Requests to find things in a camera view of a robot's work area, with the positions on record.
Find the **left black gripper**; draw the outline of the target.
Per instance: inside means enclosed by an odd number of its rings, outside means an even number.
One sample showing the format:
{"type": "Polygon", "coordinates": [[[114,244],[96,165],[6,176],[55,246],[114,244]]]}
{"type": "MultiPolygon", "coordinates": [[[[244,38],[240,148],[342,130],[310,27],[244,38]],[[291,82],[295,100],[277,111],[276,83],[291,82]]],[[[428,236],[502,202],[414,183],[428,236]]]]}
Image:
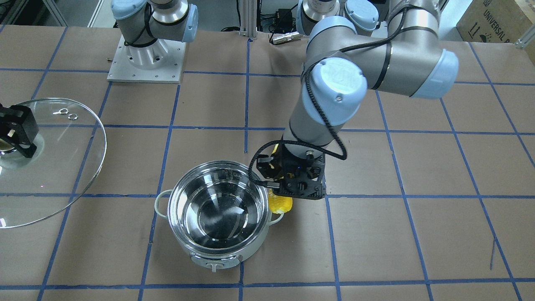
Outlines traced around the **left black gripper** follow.
{"type": "Polygon", "coordinates": [[[256,152],[256,167],[264,178],[256,180],[256,185],[277,196],[318,200],[326,195],[324,154],[315,156],[309,149],[300,158],[283,143],[269,142],[256,152]]]}

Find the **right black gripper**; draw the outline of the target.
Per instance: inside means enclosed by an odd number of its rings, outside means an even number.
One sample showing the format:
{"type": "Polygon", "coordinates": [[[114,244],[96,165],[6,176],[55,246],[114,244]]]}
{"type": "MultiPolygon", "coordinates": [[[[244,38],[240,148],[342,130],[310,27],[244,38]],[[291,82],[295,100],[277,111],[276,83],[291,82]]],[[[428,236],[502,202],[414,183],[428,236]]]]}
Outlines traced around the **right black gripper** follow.
{"type": "Polygon", "coordinates": [[[37,150],[34,140],[39,128],[31,108],[25,105],[0,107],[0,152],[4,156],[18,152],[32,158],[37,150]]]}

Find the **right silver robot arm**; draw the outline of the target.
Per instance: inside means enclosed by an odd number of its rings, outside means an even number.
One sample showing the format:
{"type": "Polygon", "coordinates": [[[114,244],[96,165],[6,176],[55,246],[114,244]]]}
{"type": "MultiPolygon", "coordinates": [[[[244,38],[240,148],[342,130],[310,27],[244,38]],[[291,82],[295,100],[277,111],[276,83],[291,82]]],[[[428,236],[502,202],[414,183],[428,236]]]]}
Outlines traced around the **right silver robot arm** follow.
{"type": "MultiPolygon", "coordinates": [[[[126,40],[121,41],[111,63],[112,112],[118,105],[140,105],[141,109],[155,106],[157,112],[172,109],[179,91],[182,55],[185,44],[196,36],[199,13],[186,0],[113,0],[113,17],[126,40]]],[[[8,107],[48,88],[60,88],[75,79],[88,79],[96,84],[96,95],[104,94],[104,63],[95,58],[83,59],[82,48],[88,54],[111,54],[105,44],[99,50],[98,34],[82,30],[80,45],[71,54],[58,54],[66,46],[64,37],[73,37],[65,28],[37,26],[6,26],[1,34],[1,102],[8,107]]]]}

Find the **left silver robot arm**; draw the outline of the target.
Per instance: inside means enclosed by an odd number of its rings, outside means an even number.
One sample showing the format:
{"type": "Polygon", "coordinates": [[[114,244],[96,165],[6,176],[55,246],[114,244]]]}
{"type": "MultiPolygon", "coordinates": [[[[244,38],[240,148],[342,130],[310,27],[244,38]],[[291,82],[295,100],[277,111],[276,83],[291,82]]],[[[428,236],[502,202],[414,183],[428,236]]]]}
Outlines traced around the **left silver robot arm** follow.
{"type": "Polygon", "coordinates": [[[277,196],[324,197],[325,156],[346,160],[338,136],[368,90],[442,98],[459,70],[439,46],[437,0],[392,0],[388,37],[362,36],[343,16],[321,19],[309,33],[300,99],[281,139],[261,146],[248,167],[252,183],[277,196]]]}

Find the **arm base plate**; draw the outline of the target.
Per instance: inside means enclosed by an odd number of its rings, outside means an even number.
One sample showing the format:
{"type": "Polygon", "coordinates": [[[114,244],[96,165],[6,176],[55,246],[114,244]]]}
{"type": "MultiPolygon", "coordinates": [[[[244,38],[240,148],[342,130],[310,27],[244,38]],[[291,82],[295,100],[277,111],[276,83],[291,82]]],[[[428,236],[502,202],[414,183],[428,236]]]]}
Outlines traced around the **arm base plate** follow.
{"type": "Polygon", "coordinates": [[[154,44],[136,48],[120,38],[107,80],[123,83],[179,84],[187,43],[158,39],[154,44]]]}

